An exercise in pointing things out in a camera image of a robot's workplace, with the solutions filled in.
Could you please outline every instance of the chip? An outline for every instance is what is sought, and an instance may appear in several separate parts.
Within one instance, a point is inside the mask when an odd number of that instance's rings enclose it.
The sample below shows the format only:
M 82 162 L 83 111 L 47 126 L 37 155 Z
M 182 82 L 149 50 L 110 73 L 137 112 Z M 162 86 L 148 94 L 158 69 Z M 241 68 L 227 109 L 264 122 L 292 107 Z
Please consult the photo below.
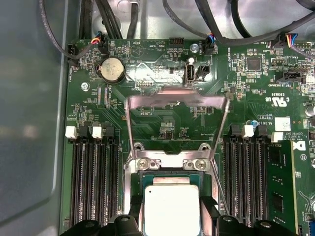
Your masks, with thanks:
M 281 164 L 281 152 L 280 148 L 269 146 L 269 160 L 271 163 L 279 165 Z
M 274 206 L 274 208 L 280 212 L 284 211 L 284 201 L 282 196 L 279 196 L 276 193 L 272 194 L 272 205 Z
M 247 70 L 261 70 L 260 58 L 247 58 Z

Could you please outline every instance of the colorful wires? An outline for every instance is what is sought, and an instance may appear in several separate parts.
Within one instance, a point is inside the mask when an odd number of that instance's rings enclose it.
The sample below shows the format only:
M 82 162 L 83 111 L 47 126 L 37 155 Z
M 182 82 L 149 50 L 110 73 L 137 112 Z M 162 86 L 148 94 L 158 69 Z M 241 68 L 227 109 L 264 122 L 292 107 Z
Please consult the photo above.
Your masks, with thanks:
M 95 45 L 100 42 L 100 32 L 97 33 L 96 37 L 91 40 L 91 44 Z
M 215 37 L 214 37 L 213 33 L 209 33 L 208 38 L 211 40 L 212 43 L 215 42 Z
M 286 36 L 287 45 L 289 46 L 289 48 L 291 48 L 295 43 L 297 33 L 294 33 L 294 34 L 288 33 L 285 36 Z

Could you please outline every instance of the white sticker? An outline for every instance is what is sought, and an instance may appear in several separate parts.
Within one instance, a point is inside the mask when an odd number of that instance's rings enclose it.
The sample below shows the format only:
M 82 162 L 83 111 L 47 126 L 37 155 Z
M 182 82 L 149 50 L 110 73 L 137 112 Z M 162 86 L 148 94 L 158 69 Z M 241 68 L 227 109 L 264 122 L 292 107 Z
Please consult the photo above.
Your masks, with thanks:
M 298 149 L 299 151 L 306 151 L 305 141 L 293 142 L 293 150 L 296 150 L 296 149 Z
M 291 131 L 290 117 L 275 117 L 276 131 Z

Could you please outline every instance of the metal screw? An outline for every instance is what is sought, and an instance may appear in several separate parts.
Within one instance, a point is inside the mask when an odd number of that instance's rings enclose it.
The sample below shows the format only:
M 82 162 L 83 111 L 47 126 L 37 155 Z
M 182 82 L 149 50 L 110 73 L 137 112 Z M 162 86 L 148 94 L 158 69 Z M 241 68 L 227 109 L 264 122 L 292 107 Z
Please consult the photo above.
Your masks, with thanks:
M 81 89 L 82 89 L 84 92 L 87 92 L 87 91 L 89 91 L 89 89 L 90 89 L 90 85 L 89 85 L 88 83 L 86 83 L 86 82 L 83 82 L 83 83 L 81 84 Z
M 94 226 L 94 223 L 93 222 L 88 222 L 86 225 L 85 225 L 85 228 L 90 228 L 90 227 L 93 227 Z
M 146 159 L 141 159 L 138 161 L 138 168 L 140 170 L 147 169 L 149 167 L 149 163 Z
M 197 160 L 196 161 L 196 167 L 200 170 L 204 170 L 206 168 L 207 164 L 204 160 Z
M 225 216 L 225 217 L 223 217 L 223 220 L 225 220 L 227 222 L 231 222 L 233 219 L 229 216 Z
M 271 225 L 268 222 L 265 222 L 265 221 L 261 222 L 260 225 L 262 227 L 265 227 L 265 228 L 271 228 Z
M 190 50 L 191 50 L 192 53 L 197 53 L 197 52 L 199 52 L 199 45 L 196 44 L 196 43 L 191 44 Z

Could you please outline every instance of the surface mount component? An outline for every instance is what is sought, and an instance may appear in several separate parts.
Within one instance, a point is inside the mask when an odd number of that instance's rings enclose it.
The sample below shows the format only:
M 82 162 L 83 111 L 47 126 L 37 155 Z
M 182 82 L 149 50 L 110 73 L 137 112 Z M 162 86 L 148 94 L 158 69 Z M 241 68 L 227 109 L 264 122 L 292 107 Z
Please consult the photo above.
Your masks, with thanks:
M 96 66 L 96 73 L 108 84 L 117 84 L 126 78 L 126 68 L 118 58 L 106 58 Z
M 170 102 L 184 102 L 188 107 L 214 107 L 222 110 L 222 117 L 219 127 L 214 136 L 210 150 L 182 151 L 179 154 L 168 155 L 164 151 L 138 150 L 134 148 L 133 134 L 131 127 L 130 111 L 139 107 L 164 107 Z M 131 174 L 139 170 L 159 170 L 165 168 L 182 168 L 183 170 L 200 170 L 214 176 L 212 181 L 214 198 L 218 201 L 218 189 L 221 192 L 221 199 L 226 206 L 223 190 L 219 182 L 217 165 L 214 155 L 218 146 L 219 137 L 228 114 L 229 100 L 222 96 L 201 96 L 191 88 L 165 87 L 153 96 L 130 96 L 125 103 L 126 120 L 129 134 L 131 151 L 125 163 L 125 212 L 130 209 L 130 187 Z
M 260 71 L 261 64 L 259 57 L 249 57 L 247 58 L 247 70 Z

